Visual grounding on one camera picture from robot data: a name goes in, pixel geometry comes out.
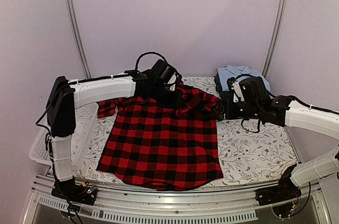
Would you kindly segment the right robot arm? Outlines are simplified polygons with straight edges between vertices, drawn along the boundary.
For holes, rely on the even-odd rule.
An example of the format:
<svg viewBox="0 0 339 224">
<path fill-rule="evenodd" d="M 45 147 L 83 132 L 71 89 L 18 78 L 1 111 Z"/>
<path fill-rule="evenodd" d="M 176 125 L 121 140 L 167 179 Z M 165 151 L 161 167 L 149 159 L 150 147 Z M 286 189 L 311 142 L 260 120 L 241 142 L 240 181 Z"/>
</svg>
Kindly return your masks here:
<svg viewBox="0 0 339 224">
<path fill-rule="evenodd" d="M 338 112 L 307 104 L 293 95 L 273 95 L 265 87 L 262 77 L 242 74 L 226 80 L 228 93 L 222 96 L 220 118 L 256 119 L 281 127 L 301 128 L 338 139 Z M 338 173 L 338 147 L 306 163 L 288 167 L 274 196 L 286 200 L 308 182 Z"/>
</svg>

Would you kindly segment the red black plaid shirt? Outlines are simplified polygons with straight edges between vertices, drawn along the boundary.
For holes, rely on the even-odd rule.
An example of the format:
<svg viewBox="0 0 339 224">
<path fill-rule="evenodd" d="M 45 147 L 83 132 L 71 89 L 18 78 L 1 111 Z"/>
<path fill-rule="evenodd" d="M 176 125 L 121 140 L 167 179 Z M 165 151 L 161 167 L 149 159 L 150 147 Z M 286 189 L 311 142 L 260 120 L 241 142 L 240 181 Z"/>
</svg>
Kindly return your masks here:
<svg viewBox="0 0 339 224">
<path fill-rule="evenodd" d="M 152 98 L 99 103 L 98 118 L 115 116 L 97 166 L 124 183 L 159 191 L 186 191 L 223 178 L 218 159 L 215 95 L 180 84 L 184 107 Z"/>
</svg>

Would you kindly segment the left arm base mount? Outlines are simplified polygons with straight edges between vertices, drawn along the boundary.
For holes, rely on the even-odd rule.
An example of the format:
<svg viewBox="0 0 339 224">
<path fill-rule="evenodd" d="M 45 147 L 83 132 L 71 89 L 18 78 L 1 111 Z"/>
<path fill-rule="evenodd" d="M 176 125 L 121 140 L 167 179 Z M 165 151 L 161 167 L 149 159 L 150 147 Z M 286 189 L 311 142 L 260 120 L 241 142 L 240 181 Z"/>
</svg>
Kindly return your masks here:
<svg viewBox="0 0 339 224">
<path fill-rule="evenodd" d="M 76 184 L 74 180 L 56 181 L 51 195 L 70 202 L 94 205 L 97 196 L 97 186 L 88 182 Z"/>
</svg>

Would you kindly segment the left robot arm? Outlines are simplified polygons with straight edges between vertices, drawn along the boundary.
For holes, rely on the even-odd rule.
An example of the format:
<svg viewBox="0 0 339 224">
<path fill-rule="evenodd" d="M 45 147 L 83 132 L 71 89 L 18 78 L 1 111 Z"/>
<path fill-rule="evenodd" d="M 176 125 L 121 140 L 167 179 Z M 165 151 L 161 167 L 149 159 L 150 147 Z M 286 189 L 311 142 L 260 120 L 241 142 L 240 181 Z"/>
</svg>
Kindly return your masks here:
<svg viewBox="0 0 339 224">
<path fill-rule="evenodd" d="M 47 130 L 46 150 L 58 191 L 68 200 L 79 194 L 71 165 L 76 109 L 100 101 L 130 97 L 152 98 L 164 107 L 182 107 L 183 93 L 178 89 L 181 80 L 181 74 L 162 55 L 152 68 L 144 71 L 135 66 L 120 74 L 91 79 L 56 78 L 46 109 L 35 124 Z"/>
</svg>

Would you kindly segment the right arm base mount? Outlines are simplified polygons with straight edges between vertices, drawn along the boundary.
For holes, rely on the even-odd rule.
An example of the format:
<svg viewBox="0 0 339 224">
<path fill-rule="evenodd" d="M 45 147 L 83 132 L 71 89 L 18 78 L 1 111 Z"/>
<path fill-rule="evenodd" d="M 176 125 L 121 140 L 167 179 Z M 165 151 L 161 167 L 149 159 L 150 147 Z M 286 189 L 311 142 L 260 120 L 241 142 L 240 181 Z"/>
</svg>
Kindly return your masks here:
<svg viewBox="0 0 339 224">
<path fill-rule="evenodd" d="M 295 186 L 290 175 L 283 174 L 275 186 L 258 189 L 255 191 L 255 199 L 260 206 L 279 203 L 286 200 L 296 200 L 286 204 L 281 204 L 272 208 L 273 213 L 281 218 L 289 218 L 300 202 L 301 190 Z"/>
</svg>

